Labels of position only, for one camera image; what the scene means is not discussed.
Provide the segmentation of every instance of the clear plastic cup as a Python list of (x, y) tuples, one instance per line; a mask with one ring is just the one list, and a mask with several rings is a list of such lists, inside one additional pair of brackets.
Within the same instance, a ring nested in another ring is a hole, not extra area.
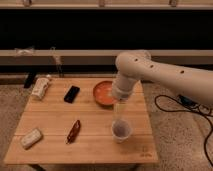
[(113, 121), (111, 131), (114, 140), (117, 143), (122, 143), (124, 140), (128, 139), (132, 134), (132, 127), (127, 121), (117, 119)]

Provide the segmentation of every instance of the wooden table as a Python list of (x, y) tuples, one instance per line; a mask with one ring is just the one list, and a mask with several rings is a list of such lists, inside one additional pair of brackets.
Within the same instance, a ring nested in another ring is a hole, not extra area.
[[(112, 78), (54, 78), (42, 101), (32, 97), (25, 107), (13, 136), (5, 164), (93, 164), (155, 163), (158, 160), (149, 115), (140, 83), (126, 104), (123, 118), (133, 127), (126, 142), (115, 143), (111, 135), (113, 109), (103, 108), (93, 98), (93, 87)], [(72, 86), (81, 88), (73, 104), (63, 97)], [(75, 143), (66, 138), (79, 119), (82, 129)], [(20, 144), (22, 136), (38, 127), (43, 140), (29, 150)]]

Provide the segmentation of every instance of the cable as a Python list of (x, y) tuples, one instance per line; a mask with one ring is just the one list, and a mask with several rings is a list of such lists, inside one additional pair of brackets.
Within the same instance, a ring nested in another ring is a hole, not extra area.
[[(168, 98), (168, 99), (176, 102), (180, 106), (184, 107), (185, 110), (168, 110), (168, 109), (162, 108), (158, 104), (158, 99), (161, 98), (161, 97), (165, 97), (165, 98)], [(164, 111), (164, 112), (190, 112), (190, 113), (202, 116), (203, 118), (205, 118), (208, 121), (208, 123), (210, 125), (210, 130), (209, 130), (209, 133), (207, 134), (207, 136), (204, 139), (203, 148), (204, 148), (204, 153), (205, 153), (205, 156), (206, 156), (207, 160), (209, 161), (210, 165), (213, 167), (213, 161), (210, 159), (209, 153), (207, 151), (207, 143), (208, 143), (208, 140), (209, 140), (209, 138), (211, 137), (211, 135), (213, 133), (213, 123), (208, 118), (208, 117), (213, 117), (213, 115), (211, 115), (212, 109), (209, 109), (209, 108), (207, 108), (205, 106), (202, 106), (202, 105), (199, 105), (199, 104), (197, 104), (197, 105), (195, 105), (193, 107), (185, 106), (182, 103), (180, 103), (178, 100), (176, 100), (176, 99), (174, 99), (174, 98), (172, 98), (170, 96), (167, 96), (167, 95), (158, 95), (158, 96), (156, 96), (155, 99), (154, 99), (154, 102), (155, 102), (155, 105), (157, 106), (157, 108), (160, 109), (161, 111)], [(203, 107), (204, 109), (207, 109), (209, 112), (208, 113), (202, 112), (201, 107)]]

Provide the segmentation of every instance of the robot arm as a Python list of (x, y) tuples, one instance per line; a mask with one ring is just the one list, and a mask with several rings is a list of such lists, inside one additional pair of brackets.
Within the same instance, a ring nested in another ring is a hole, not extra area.
[(135, 83), (145, 78), (213, 108), (212, 71), (153, 62), (145, 50), (119, 54), (116, 67), (118, 74), (112, 85), (112, 95), (117, 100), (128, 99)]

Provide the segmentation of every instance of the smartphone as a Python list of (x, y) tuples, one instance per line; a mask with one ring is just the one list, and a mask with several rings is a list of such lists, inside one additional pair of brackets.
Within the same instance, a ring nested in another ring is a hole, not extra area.
[(64, 96), (64, 101), (68, 103), (72, 103), (79, 91), (80, 91), (79, 87), (72, 86), (67, 92), (67, 94)]

